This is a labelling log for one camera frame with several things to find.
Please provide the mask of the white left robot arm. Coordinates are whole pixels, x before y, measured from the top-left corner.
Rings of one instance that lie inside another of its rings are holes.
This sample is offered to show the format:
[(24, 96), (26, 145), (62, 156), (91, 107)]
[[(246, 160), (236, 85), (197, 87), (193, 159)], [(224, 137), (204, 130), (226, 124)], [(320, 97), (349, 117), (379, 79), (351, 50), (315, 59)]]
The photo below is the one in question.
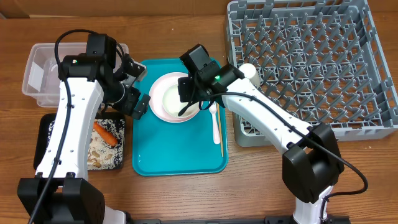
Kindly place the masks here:
[(88, 151), (100, 108), (140, 119), (149, 95), (134, 87), (146, 67), (106, 34), (88, 32), (86, 50), (56, 59), (60, 99), (50, 142), (33, 178), (17, 194), (30, 223), (131, 223), (128, 212), (109, 208), (88, 181)]

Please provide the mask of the orange carrot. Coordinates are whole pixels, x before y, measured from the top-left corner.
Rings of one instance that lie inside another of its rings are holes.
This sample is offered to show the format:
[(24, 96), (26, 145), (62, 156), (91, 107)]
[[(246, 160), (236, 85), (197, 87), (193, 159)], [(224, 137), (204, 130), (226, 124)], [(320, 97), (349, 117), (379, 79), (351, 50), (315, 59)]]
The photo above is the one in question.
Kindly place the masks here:
[(103, 138), (105, 143), (109, 144), (112, 147), (117, 145), (118, 140), (116, 139), (116, 137), (107, 130), (105, 130), (96, 121), (94, 122), (93, 128)]

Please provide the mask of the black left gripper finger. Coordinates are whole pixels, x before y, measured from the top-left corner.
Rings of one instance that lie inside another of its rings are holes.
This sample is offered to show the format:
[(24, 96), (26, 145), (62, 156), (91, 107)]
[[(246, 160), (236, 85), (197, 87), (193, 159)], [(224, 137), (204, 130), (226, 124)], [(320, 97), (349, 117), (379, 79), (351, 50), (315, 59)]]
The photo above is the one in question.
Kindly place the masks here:
[(124, 88), (134, 86), (136, 81), (142, 81), (147, 75), (147, 67), (131, 58), (129, 54), (124, 54), (119, 68), (119, 81)]
[(148, 110), (149, 101), (148, 94), (141, 94), (137, 88), (131, 87), (129, 90), (129, 114), (134, 119), (140, 120)]

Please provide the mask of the pink plate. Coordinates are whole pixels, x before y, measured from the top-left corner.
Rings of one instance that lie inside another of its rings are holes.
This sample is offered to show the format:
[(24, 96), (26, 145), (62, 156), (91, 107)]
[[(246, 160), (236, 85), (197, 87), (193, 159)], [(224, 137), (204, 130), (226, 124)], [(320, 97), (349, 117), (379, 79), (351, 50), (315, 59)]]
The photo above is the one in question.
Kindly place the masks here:
[(162, 106), (162, 99), (165, 91), (172, 85), (178, 84), (178, 79), (187, 77), (186, 73), (182, 72), (172, 72), (162, 75), (158, 78), (154, 84), (151, 86), (149, 91), (149, 96), (151, 97), (149, 105), (152, 112), (161, 120), (168, 123), (182, 123), (192, 119), (194, 116), (188, 117), (186, 119), (177, 119), (169, 115)]

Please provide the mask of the white bowl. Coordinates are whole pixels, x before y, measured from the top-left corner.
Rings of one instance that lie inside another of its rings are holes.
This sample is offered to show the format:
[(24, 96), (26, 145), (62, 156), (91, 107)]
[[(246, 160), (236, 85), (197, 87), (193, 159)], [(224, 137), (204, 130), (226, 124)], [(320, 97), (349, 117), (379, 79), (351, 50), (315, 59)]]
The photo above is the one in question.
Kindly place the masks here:
[(198, 103), (188, 107), (185, 112), (179, 116), (179, 112), (188, 105), (187, 102), (180, 101), (180, 95), (178, 93), (178, 85), (174, 84), (170, 86), (164, 93), (162, 99), (162, 106), (164, 110), (171, 115), (173, 118), (186, 119), (191, 116), (195, 116), (199, 112)]

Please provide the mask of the white plastic fork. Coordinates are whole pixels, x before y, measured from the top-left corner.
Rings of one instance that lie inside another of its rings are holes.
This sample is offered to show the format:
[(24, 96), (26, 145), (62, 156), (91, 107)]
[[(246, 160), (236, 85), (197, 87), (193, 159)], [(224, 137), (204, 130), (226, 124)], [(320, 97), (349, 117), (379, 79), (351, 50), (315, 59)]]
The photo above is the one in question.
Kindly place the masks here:
[(211, 118), (212, 118), (212, 130), (213, 130), (213, 142), (215, 144), (220, 144), (220, 132), (218, 128), (218, 122), (217, 122), (217, 107), (216, 103), (212, 103), (211, 106), (209, 107), (209, 112), (211, 113)]

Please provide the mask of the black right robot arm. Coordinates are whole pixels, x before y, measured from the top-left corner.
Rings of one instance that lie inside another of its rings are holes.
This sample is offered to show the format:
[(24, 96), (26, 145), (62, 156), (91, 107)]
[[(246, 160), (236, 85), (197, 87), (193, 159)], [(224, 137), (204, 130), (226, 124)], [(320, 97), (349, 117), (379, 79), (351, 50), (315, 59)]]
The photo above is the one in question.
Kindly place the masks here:
[(180, 101), (188, 106), (216, 101), (240, 115), (275, 146), (282, 156), (282, 179), (295, 196), (295, 211), (268, 216), (265, 223), (349, 223), (349, 217), (326, 213), (329, 195), (344, 170), (334, 132), (296, 118), (268, 99), (253, 84), (256, 71), (219, 66), (201, 44), (180, 59), (188, 70), (178, 80)]

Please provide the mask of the rice and peanut leftovers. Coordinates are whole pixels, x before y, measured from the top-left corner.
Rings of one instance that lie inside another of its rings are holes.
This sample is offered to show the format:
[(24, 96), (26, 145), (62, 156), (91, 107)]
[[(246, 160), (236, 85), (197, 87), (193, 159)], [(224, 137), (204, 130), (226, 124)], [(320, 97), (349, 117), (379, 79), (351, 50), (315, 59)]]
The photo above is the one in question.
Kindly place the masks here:
[(113, 170), (119, 169), (123, 164), (124, 155), (124, 119), (96, 119), (105, 130), (113, 134), (118, 143), (112, 147), (105, 143), (103, 138), (94, 130), (92, 131), (88, 151), (88, 170)]

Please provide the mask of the white plastic cup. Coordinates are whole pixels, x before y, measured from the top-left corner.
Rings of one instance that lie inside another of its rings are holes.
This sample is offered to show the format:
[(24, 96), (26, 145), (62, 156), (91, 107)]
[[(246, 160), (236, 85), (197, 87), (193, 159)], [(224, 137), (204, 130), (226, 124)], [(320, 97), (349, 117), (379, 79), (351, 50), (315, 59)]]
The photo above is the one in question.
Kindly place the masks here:
[(251, 63), (244, 63), (239, 67), (239, 70), (244, 73), (244, 76), (256, 87), (261, 86), (261, 79), (256, 67)]

